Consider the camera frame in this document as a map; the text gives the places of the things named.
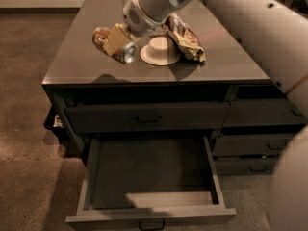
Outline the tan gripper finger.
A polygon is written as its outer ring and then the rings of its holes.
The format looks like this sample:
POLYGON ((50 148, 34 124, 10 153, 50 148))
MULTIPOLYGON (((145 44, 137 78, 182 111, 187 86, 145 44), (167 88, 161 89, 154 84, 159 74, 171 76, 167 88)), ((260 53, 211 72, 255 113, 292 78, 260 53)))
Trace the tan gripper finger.
POLYGON ((107 36, 105 50, 110 56, 120 54, 130 42, 131 40, 122 25, 117 23, 107 36))

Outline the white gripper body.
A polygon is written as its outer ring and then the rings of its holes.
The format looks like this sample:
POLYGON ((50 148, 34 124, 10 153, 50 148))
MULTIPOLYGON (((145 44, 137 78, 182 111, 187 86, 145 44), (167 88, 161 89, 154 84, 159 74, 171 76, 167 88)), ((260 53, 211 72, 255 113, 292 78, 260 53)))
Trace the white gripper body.
POLYGON ((130 0, 123 8, 123 19, 135 37, 151 34, 167 16, 167 0, 130 0))

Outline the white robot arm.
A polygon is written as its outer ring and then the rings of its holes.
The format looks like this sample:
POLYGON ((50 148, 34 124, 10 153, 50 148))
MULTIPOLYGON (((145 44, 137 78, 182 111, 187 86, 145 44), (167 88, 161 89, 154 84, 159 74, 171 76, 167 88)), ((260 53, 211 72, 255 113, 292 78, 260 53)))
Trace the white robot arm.
MULTIPOLYGON (((113 55, 189 0, 129 0, 124 22, 108 34, 113 55)), ((308 116, 308 22, 275 0, 198 0, 264 70, 283 94, 308 116)), ((270 231, 308 231, 308 128, 280 156, 270 187, 265 221, 270 231)))

